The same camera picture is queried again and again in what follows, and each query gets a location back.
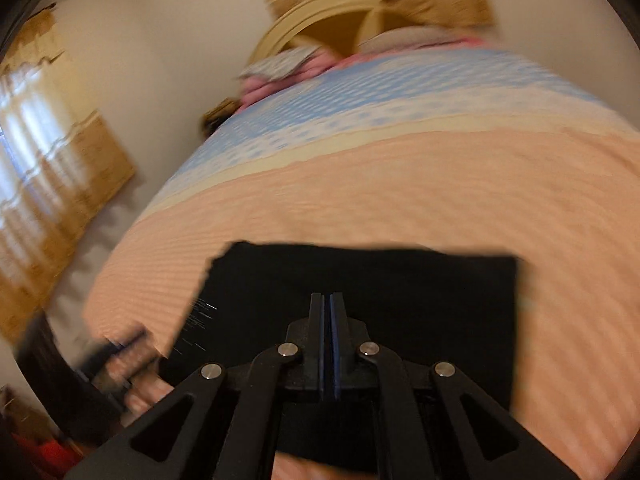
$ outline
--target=bed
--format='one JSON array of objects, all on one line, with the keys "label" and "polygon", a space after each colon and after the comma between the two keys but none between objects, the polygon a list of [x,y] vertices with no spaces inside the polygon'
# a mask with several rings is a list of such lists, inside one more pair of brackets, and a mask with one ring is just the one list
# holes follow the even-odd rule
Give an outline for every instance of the bed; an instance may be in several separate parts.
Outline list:
[{"label": "bed", "polygon": [[[315,43],[348,56],[409,21],[380,0],[310,0],[251,61]],[[235,240],[513,253],[526,262],[514,416],[602,479],[640,426],[638,139],[590,94],[490,46],[354,62],[228,120],[115,248],[84,315],[95,335],[142,322],[167,353]]]}]

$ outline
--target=pillow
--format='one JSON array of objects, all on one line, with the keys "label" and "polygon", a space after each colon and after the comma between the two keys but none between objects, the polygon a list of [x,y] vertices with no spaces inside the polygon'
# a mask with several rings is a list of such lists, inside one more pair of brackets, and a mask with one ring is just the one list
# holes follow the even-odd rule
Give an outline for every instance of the pillow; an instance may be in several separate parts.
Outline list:
[{"label": "pillow", "polygon": [[388,30],[370,40],[363,41],[358,49],[361,54],[381,54],[387,50],[453,43],[459,39],[459,35],[446,28],[436,25],[418,25]]},{"label": "pillow", "polygon": [[313,56],[319,46],[299,46],[285,50],[277,56],[271,56],[242,70],[240,79],[254,75],[260,76],[267,82],[278,81],[292,75],[307,59]]}]

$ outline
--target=curtain rod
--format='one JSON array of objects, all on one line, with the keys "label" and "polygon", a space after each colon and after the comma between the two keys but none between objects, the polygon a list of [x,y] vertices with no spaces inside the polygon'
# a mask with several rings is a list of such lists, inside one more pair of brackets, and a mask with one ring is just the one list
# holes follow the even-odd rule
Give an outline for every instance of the curtain rod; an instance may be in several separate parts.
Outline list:
[{"label": "curtain rod", "polygon": [[55,3],[55,2],[53,2],[52,4],[50,4],[50,5],[46,6],[46,7],[41,8],[38,12],[34,12],[31,16],[29,16],[29,17],[27,18],[27,20],[30,20],[31,18],[34,18],[35,16],[37,16],[38,14],[40,14],[43,10],[53,10],[53,9],[55,9],[55,8],[56,8],[56,3]]}]

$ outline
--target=black cloth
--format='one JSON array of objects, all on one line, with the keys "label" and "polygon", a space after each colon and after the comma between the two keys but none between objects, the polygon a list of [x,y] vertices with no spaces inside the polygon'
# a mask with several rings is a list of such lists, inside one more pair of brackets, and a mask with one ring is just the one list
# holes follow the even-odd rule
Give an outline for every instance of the black cloth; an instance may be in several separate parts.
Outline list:
[{"label": "black cloth", "polygon": [[[251,362],[284,340],[290,322],[308,315],[313,292],[342,292],[348,316],[366,323],[373,341],[416,363],[454,363],[508,409],[516,272],[511,256],[238,242],[213,260],[161,375],[176,384],[205,363]],[[344,436],[345,412],[361,419],[366,409],[336,406],[303,420],[290,407],[282,425],[295,436],[284,438],[280,450],[367,470],[370,456],[361,450],[356,457],[351,447],[358,444],[348,444],[353,435]],[[301,444],[301,428],[327,436],[333,450]],[[336,431],[344,438],[328,436]]]}]

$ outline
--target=silver bolt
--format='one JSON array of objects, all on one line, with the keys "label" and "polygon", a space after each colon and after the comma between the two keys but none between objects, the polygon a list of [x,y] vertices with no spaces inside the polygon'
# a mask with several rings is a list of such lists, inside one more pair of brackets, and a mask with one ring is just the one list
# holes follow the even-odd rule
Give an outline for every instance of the silver bolt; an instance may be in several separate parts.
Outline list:
[{"label": "silver bolt", "polygon": [[364,355],[375,355],[380,352],[380,347],[371,341],[367,341],[360,345],[360,352]]},{"label": "silver bolt", "polygon": [[298,347],[293,343],[282,343],[278,346],[278,354],[282,357],[291,357],[298,353]]},{"label": "silver bolt", "polygon": [[451,363],[443,361],[436,364],[436,373],[440,377],[451,377],[454,373],[456,373],[456,367]]},{"label": "silver bolt", "polygon": [[204,365],[200,370],[200,375],[205,379],[217,379],[222,375],[222,367],[215,364]]}]

